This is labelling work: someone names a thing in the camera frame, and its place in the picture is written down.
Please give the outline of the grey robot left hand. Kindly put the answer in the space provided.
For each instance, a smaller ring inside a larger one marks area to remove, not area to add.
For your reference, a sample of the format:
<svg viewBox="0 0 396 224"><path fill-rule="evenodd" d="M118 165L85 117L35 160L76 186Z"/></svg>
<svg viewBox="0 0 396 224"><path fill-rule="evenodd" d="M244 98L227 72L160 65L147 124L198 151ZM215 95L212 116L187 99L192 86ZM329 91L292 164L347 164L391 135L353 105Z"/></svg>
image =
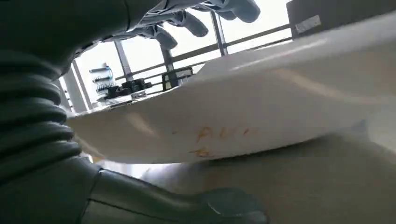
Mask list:
<svg viewBox="0 0 396 224"><path fill-rule="evenodd" d="M254 22L253 0L3 0L0 221L3 224L267 224L239 189L179 195L81 156L59 88L75 57L142 19L190 7Z"/></svg>

